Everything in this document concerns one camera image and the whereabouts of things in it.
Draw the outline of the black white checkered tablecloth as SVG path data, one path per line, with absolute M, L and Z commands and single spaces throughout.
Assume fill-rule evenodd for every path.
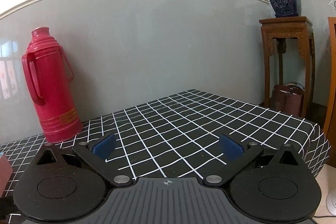
M 113 133 L 105 162 L 131 177 L 111 185 L 72 147 Z M 264 148 L 224 185 L 204 185 L 227 158 L 221 134 Z M 1 145 L 14 173 L 1 198 L 3 223 L 313 223 L 316 176 L 329 152 L 317 124 L 198 90 L 84 123 L 74 138 L 41 135 Z

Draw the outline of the dark red bag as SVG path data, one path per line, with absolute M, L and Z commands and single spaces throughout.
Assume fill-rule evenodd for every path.
M 304 87 L 297 82 L 275 85 L 270 99 L 271 109 L 299 117 L 302 112 L 304 91 Z

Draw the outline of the red cardboard tray box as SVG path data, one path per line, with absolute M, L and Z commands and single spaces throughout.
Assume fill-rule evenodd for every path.
M 13 173 L 13 169 L 11 167 L 11 164 L 9 163 L 6 155 L 4 153 L 1 153 L 0 155 L 0 197 L 2 197 L 12 173 Z

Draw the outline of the red thermos flask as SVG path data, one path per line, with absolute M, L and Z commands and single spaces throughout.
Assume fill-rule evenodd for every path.
M 48 27 L 39 27 L 31 34 L 22 56 L 27 88 L 46 140 L 59 143 L 83 128 L 70 90 L 74 71 Z

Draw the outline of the wooden plant stand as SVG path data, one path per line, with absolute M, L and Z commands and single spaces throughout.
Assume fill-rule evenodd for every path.
M 260 19 L 264 52 L 264 106 L 276 84 L 299 82 L 304 94 L 300 117 L 312 102 L 315 84 L 313 24 L 305 16 Z

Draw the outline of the blue ceramic plant pot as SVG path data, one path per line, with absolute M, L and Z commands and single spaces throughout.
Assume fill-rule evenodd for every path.
M 301 16 L 301 0 L 269 0 L 276 18 Z

